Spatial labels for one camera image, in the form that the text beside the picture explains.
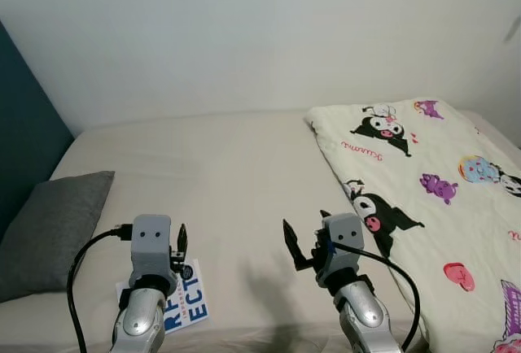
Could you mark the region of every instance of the purple cartoon figure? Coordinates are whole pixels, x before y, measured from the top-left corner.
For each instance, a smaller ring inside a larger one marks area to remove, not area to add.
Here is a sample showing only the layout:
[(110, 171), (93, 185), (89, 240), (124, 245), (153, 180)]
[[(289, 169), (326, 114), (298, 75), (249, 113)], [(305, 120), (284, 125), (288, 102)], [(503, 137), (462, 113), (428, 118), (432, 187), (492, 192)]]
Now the purple cartoon figure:
[(425, 188), (427, 193), (433, 193), (450, 205), (450, 199), (456, 195), (458, 184), (450, 184), (448, 181), (441, 180), (435, 174), (423, 174), (420, 178), (420, 184)]
[(418, 112), (428, 115), (429, 117), (435, 117), (437, 119), (444, 119), (440, 113), (434, 107), (437, 101), (414, 101), (414, 109)]
[(501, 280), (505, 298), (505, 332), (494, 344), (492, 353), (521, 351), (521, 290), (508, 281)]

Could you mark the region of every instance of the bedding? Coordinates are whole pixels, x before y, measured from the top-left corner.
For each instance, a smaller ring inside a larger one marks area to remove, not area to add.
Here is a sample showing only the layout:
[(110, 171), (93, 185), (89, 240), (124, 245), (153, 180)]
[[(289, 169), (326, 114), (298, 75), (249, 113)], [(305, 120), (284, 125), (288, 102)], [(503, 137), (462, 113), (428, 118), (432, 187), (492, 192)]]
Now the bedding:
[[(311, 270), (295, 272), (282, 235), (287, 218), (309, 254), (320, 209), (353, 211), (303, 123), (304, 112), (149, 120), (83, 133), (52, 179), (111, 169), (116, 176), (94, 234), (142, 213), (169, 215), (172, 240), (185, 223), (199, 260), (209, 320), (169, 334), (161, 351), (349, 352), (332, 297)], [(476, 114), (481, 133), (498, 134)], [(494, 142), (521, 163), (505, 138)], [(234, 242), (230, 233), (246, 238)], [(365, 249), (378, 251), (368, 230)], [(118, 281), (132, 270), (127, 242), (112, 238), (87, 253), (74, 284), (89, 353), (106, 352), (117, 315)], [(413, 316), (392, 275), (361, 258), (403, 341)], [(77, 352), (63, 293), (0, 303), (0, 351)], [(415, 349), (424, 351), (417, 333)]]
[(519, 167), (435, 99), (316, 107), (306, 120), (380, 252), (415, 280), (431, 351), (521, 351)]

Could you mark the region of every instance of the cartoon print blanket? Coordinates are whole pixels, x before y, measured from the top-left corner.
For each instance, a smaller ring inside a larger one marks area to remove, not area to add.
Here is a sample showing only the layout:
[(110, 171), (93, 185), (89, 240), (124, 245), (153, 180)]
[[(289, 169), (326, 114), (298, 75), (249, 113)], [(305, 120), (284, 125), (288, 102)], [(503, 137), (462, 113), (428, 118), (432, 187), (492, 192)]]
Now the cartoon print blanket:
[(306, 120), (381, 253), (415, 280), (431, 351), (521, 353), (519, 168), (434, 99)]

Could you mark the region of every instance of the mattress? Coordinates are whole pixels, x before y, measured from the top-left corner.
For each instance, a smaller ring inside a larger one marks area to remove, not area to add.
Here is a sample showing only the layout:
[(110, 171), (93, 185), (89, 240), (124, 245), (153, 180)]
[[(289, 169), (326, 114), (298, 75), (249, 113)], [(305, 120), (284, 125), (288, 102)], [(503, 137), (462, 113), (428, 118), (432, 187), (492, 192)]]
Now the mattress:
[[(481, 117), (466, 115), (480, 132), (494, 133), (494, 142), (521, 167), (518, 150)], [(186, 224), (210, 319), (168, 335), (162, 351), (348, 351), (332, 297), (318, 288), (312, 271), (295, 272), (282, 235), (285, 217), (303, 250), (310, 249), (320, 209), (352, 211), (303, 116), (209, 115), (90, 130), (56, 168), (53, 179), (116, 171), (96, 234), (142, 213), (169, 215), (173, 236)], [(364, 239), (366, 250), (377, 251), (367, 230)], [(390, 272), (368, 259), (360, 266), (403, 340), (412, 313)], [(74, 291), (89, 351), (110, 346), (115, 284), (131, 270), (129, 243), (115, 238), (85, 257)], [(77, 351), (63, 293), (0, 304), (0, 325), (3, 352)], [(422, 349), (419, 336), (414, 344)]]

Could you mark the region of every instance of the pink heart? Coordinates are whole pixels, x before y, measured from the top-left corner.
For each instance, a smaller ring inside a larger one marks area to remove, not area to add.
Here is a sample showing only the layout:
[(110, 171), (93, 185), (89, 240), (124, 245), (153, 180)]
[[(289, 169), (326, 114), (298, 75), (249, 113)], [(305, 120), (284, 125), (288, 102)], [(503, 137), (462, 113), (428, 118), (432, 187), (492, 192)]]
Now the pink heart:
[(465, 268), (465, 265), (455, 262), (446, 264), (443, 267), (445, 276), (456, 284), (459, 284), (465, 291), (471, 292), (475, 288), (474, 278), (471, 273)]

